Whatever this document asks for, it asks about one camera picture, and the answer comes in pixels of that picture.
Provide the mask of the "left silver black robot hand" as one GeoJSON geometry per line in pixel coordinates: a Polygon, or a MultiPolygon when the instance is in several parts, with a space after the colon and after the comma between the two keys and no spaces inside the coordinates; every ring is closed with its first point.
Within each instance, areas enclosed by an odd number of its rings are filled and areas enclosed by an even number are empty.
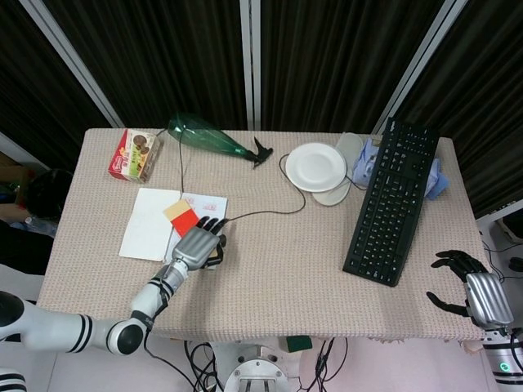
{"type": "Polygon", "coordinates": [[[171,261],[181,261],[189,271],[215,268],[224,259],[226,236],[221,233],[227,219],[202,217],[176,244],[171,261]]]}

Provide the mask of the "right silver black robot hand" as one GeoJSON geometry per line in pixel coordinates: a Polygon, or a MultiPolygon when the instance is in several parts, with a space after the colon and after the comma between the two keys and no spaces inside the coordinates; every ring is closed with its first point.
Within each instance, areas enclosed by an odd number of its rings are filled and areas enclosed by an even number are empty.
{"type": "Polygon", "coordinates": [[[469,318],[484,331],[508,328],[514,316],[502,284],[476,258],[459,250],[436,253],[437,260],[431,264],[434,269],[449,267],[461,280],[466,293],[465,305],[442,301],[435,293],[426,292],[433,305],[444,312],[469,318]]]}

